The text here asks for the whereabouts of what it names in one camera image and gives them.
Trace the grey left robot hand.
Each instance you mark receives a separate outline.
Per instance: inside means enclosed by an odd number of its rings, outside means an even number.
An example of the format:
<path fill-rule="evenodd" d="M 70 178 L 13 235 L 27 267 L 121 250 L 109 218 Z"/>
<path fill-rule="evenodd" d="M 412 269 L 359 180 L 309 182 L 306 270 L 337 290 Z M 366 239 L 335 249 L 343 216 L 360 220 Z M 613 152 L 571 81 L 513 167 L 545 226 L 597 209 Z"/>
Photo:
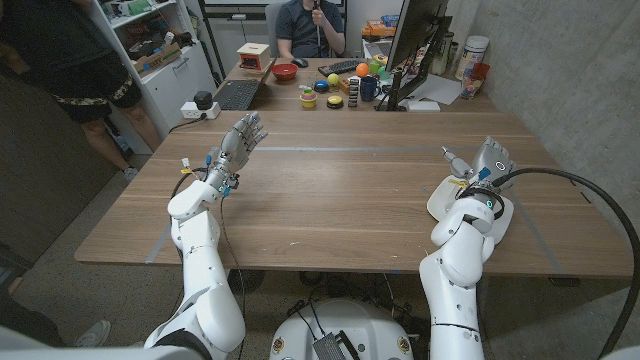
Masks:
<path fill-rule="evenodd" d="M 268 135 L 267 132 L 262 132 L 262 128 L 258 111 L 246 114 L 239 120 L 225 134 L 205 183 L 218 190 L 226 180 L 242 169 L 248 162 L 250 153 Z"/>

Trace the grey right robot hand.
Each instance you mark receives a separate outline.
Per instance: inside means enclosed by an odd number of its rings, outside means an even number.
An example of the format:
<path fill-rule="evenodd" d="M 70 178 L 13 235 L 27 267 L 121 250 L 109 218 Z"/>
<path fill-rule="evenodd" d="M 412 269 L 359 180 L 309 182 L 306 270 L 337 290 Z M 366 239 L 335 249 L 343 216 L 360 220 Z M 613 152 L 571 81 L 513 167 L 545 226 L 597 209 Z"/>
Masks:
<path fill-rule="evenodd" d="M 460 197 L 480 193 L 499 194 L 500 186 L 494 186 L 492 182 L 515 170 L 515 163 L 509 159 L 508 150 L 491 136 L 480 146 L 471 165 L 446 147 L 442 150 L 452 172 L 442 183 L 462 188 Z"/>

